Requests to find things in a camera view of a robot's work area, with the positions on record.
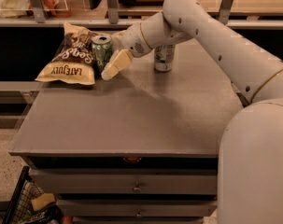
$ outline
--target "metal post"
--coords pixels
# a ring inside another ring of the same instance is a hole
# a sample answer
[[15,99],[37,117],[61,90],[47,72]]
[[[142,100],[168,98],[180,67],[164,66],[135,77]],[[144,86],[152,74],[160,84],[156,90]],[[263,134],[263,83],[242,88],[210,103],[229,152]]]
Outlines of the metal post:
[[119,22],[118,0],[107,0],[108,17],[111,24]]
[[35,15],[35,21],[37,23],[44,23],[46,20],[45,16],[47,15],[45,15],[41,0],[30,0],[30,3],[32,6],[33,13]]
[[217,20],[219,20],[223,24],[227,24],[232,6],[233,0],[222,0]]

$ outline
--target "gray countertop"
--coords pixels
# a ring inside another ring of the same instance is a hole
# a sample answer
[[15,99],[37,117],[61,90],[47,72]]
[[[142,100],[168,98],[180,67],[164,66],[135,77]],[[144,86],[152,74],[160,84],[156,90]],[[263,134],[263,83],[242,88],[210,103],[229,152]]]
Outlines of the gray countertop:
[[51,157],[217,157],[242,108],[230,80],[195,41],[177,45],[173,69],[153,53],[89,90],[45,84],[9,153]]

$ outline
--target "green can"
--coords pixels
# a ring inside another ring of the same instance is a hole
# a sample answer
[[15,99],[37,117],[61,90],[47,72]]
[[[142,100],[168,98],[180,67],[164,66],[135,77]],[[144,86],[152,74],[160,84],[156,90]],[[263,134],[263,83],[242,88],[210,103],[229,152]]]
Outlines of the green can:
[[113,43],[110,35],[97,35],[92,38],[92,51],[100,73],[110,61]]

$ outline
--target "speckled floor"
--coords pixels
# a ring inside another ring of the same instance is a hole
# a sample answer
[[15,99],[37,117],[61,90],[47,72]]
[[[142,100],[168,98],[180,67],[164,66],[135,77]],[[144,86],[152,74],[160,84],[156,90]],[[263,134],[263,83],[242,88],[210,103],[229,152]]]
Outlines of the speckled floor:
[[[0,202],[11,199],[24,165],[21,158],[12,157],[7,152],[10,140],[17,131],[9,128],[0,129]],[[217,212],[212,217],[205,217],[205,224],[217,224]]]

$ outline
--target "dresser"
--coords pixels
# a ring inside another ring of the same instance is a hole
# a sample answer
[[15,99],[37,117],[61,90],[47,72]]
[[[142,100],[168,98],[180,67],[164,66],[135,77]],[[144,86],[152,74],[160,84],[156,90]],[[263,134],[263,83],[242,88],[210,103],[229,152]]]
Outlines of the dresser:
[[190,40],[169,72],[150,53],[91,87],[45,83],[9,153],[75,223],[203,223],[217,208],[220,139],[241,108]]

